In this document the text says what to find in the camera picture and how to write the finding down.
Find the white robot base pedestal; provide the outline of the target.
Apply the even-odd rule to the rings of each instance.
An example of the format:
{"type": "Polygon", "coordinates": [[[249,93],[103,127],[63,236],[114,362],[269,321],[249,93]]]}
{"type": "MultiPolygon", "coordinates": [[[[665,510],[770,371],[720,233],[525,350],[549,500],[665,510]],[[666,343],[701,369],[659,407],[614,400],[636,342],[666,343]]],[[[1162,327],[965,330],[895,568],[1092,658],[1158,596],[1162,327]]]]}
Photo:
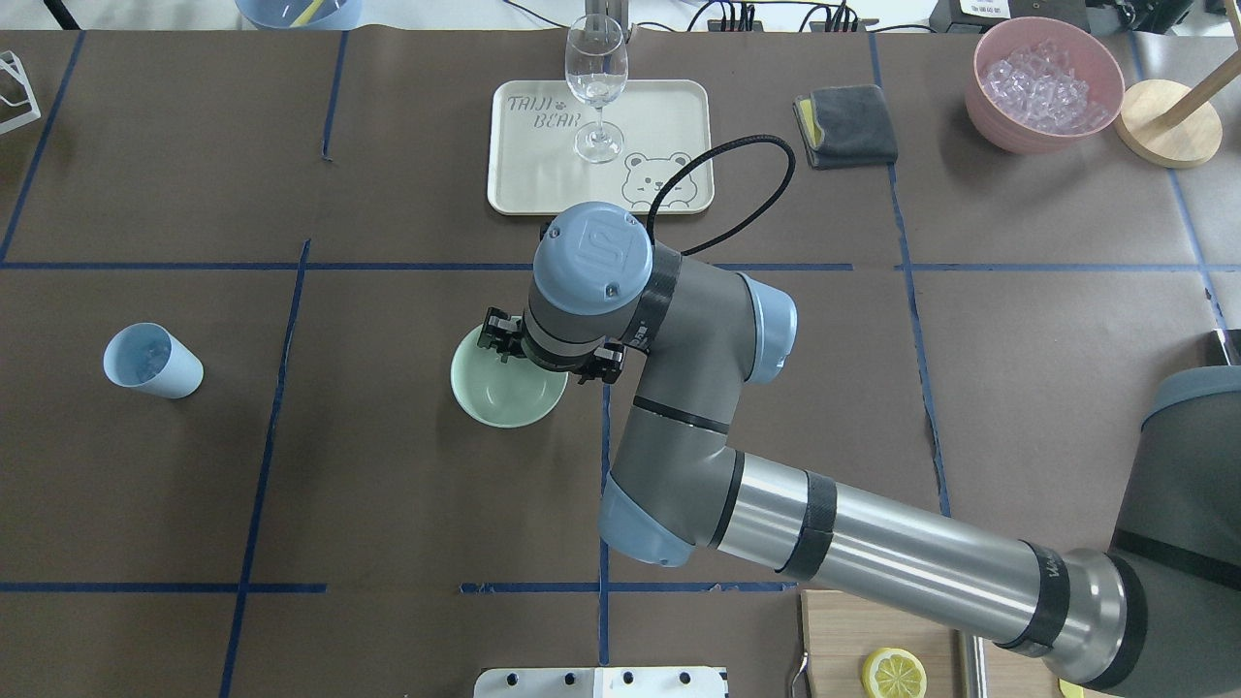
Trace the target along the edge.
{"type": "Polygon", "coordinates": [[[474,697],[728,697],[725,668],[710,666],[493,668],[474,697]]]}

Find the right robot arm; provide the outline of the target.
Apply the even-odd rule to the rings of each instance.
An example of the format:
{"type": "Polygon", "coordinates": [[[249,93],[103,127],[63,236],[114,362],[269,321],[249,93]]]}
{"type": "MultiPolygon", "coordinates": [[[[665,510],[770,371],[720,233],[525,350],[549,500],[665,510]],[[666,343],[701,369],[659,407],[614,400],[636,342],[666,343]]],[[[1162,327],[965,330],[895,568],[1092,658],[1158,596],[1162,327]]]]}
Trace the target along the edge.
{"type": "Polygon", "coordinates": [[[541,231],[522,312],[488,310],[480,351],[616,383],[647,358],[602,487],[613,549],[679,568],[694,551],[768,568],[1042,661],[1126,697],[1239,688],[1239,366],[1162,380],[1104,551],[1055,551],[885,496],[860,448],[791,465],[731,441],[745,386],[781,375],[795,301],[585,202],[541,231]]]}

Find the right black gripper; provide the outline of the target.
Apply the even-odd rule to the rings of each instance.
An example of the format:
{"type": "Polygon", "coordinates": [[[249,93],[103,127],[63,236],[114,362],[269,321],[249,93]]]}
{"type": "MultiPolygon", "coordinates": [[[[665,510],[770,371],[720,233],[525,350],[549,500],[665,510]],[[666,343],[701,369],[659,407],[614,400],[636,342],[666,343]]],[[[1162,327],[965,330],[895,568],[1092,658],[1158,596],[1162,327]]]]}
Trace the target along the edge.
{"type": "Polygon", "coordinates": [[[531,361],[540,369],[573,374],[580,384],[601,380],[613,385],[625,366],[625,347],[606,337],[570,343],[553,337],[532,317],[509,314],[491,306],[480,327],[480,349],[493,351],[503,363],[531,361]]]}

